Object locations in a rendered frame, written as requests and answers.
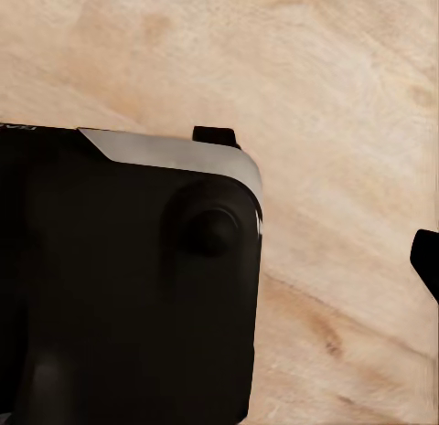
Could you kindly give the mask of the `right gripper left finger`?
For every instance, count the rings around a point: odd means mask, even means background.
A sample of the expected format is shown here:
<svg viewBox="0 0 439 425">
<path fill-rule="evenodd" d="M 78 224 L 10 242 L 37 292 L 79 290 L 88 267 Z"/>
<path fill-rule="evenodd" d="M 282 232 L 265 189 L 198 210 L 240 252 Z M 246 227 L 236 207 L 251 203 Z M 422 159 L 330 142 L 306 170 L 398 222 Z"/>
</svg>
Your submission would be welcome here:
<svg viewBox="0 0 439 425">
<path fill-rule="evenodd" d="M 0 240 L 0 338 L 48 264 L 38 229 Z"/>
</svg>

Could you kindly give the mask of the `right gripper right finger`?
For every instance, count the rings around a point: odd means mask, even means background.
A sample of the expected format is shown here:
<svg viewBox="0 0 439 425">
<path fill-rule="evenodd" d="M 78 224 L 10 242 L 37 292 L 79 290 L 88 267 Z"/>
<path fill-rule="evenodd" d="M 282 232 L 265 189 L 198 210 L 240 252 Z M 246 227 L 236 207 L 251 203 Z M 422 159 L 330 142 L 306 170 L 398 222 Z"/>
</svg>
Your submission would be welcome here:
<svg viewBox="0 0 439 425">
<path fill-rule="evenodd" d="M 413 240 L 410 262 L 439 303 L 439 233 L 419 229 Z"/>
</svg>

